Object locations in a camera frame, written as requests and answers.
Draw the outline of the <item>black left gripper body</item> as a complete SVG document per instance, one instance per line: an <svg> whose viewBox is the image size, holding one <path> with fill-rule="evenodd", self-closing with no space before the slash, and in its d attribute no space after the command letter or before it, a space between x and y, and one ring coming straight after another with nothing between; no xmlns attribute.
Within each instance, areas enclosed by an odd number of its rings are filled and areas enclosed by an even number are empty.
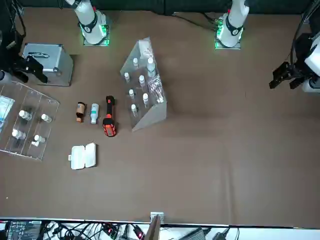
<svg viewBox="0 0 320 240"><path fill-rule="evenodd" d="M312 71L305 62L288 63L288 80L303 78L307 80L312 77Z"/></svg>

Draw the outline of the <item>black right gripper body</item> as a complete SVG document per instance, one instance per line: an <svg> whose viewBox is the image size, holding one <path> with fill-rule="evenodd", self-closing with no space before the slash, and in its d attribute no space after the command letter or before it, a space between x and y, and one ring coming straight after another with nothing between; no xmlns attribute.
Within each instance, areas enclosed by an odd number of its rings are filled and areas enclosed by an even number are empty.
<svg viewBox="0 0 320 240"><path fill-rule="evenodd" d="M35 59L32 56L26 58L18 56L13 63L12 69L19 72L33 72L34 71Z"/></svg>

